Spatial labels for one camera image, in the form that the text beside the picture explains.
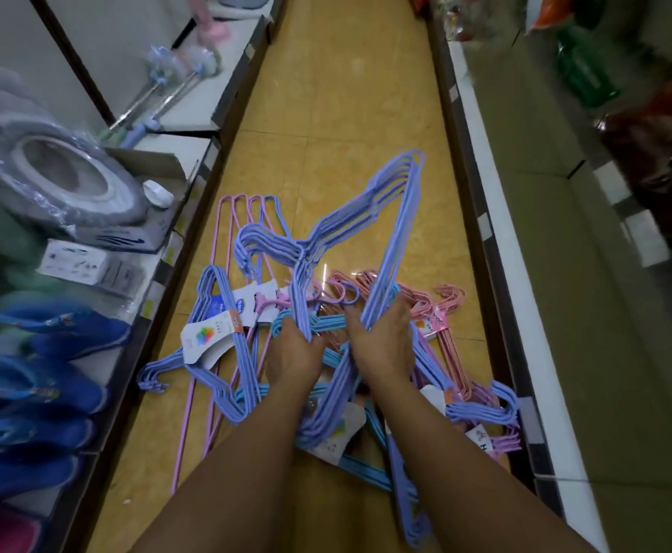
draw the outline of blue brush handle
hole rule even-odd
[[[137,143],[144,139],[147,134],[147,125],[144,122],[138,121],[134,124],[134,128],[126,132],[126,137],[119,146],[122,149],[133,149]]]

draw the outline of plastic-wrapped toilet seat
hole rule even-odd
[[[0,116],[0,202],[64,228],[132,224],[149,206],[138,181],[92,141],[50,121],[7,115]]]

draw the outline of person's left hand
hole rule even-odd
[[[313,334],[308,342],[292,316],[285,316],[280,334],[272,339],[267,354],[267,380],[274,386],[283,377],[306,379],[313,387],[320,376],[325,339]]]

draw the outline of blue shoe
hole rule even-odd
[[[66,485],[74,480],[80,468],[75,455],[64,455],[42,462],[12,462],[0,459],[0,498],[27,491]]]
[[[0,399],[67,406],[92,414],[106,406],[108,392],[70,363],[0,355]]]
[[[85,417],[50,419],[40,406],[23,405],[0,410],[0,446],[46,444],[76,450],[88,444],[94,425]]]
[[[74,301],[28,302],[0,311],[0,322],[34,332],[31,347],[44,357],[70,361],[125,345],[131,326]]]

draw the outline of hand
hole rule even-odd
[[[293,376],[306,381],[310,390],[320,376],[325,339],[313,335],[308,342],[292,316],[285,316],[280,334],[272,339],[267,354],[267,380],[275,385],[281,378]]]
[[[354,306],[344,306],[344,314],[351,355],[367,382],[376,377],[409,376],[415,367],[415,355],[410,306],[402,293],[370,331],[363,327]]]

